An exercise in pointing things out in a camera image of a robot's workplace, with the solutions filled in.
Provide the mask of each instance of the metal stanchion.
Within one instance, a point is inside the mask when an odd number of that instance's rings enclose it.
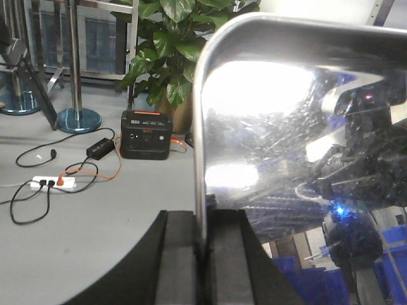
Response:
[[[72,108],[58,113],[57,122],[59,129],[64,132],[86,133],[98,128],[102,120],[97,112],[82,108],[76,6],[76,0],[66,0],[66,20],[71,56]]]
[[[24,3],[21,1],[4,0],[4,21],[10,29],[12,37],[25,41]],[[30,89],[12,69],[0,73],[0,102],[4,106],[0,112],[21,116],[39,111],[41,108]]]

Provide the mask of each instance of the blue bin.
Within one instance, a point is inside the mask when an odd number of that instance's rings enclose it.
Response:
[[[349,305],[349,294],[340,269],[324,272],[325,289],[329,305]]]
[[[407,224],[384,230],[383,235],[388,243],[407,242]]]
[[[295,256],[276,257],[273,258],[273,262],[277,265],[281,272],[294,271],[295,268]]]
[[[330,305],[324,271],[325,268],[310,268],[287,271],[284,275],[307,305]]]
[[[407,285],[407,245],[392,247],[390,248],[390,251],[401,278],[403,279],[404,284]],[[407,297],[403,293],[403,289],[397,279],[396,272],[394,271],[387,252],[383,254],[383,267],[387,283],[392,292],[394,304],[407,304]]]
[[[296,269],[295,260],[294,256],[273,259],[307,305],[349,305],[345,280],[339,269]]]
[[[375,262],[373,265],[373,269],[375,270],[375,274],[379,283],[380,290],[382,291],[383,298],[385,300],[390,299],[390,288],[386,280],[383,262]]]

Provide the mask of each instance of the power adapter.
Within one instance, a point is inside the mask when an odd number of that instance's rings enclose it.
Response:
[[[113,149],[114,142],[107,138],[103,138],[98,143],[95,143],[86,150],[86,156],[94,160],[100,160]]]

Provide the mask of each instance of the blue stanchion base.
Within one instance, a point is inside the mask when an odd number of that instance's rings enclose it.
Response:
[[[24,92],[20,100],[16,100],[11,93],[1,95],[0,102],[6,105],[0,109],[0,112],[11,116],[24,116],[39,111],[41,108],[32,93]]]
[[[86,133],[97,129],[102,123],[99,114],[90,109],[79,112],[79,120],[74,109],[68,108],[58,113],[58,129],[68,133]]]

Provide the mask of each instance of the white power strip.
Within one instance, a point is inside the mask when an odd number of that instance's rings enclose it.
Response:
[[[32,181],[30,183],[30,188],[31,188],[31,191],[38,191],[39,188],[41,187],[39,185],[39,181],[45,180],[47,184],[49,183],[49,181],[54,181],[55,184],[53,187],[51,187],[52,193],[59,193],[59,194],[64,193],[64,192],[58,191],[58,189],[63,189],[65,191],[73,191],[74,188],[76,187],[75,177],[63,177],[62,179],[64,180],[64,185],[58,186],[57,185],[58,177],[35,176],[34,178],[32,178]],[[43,186],[41,191],[47,192],[47,190],[48,190],[48,186]]]

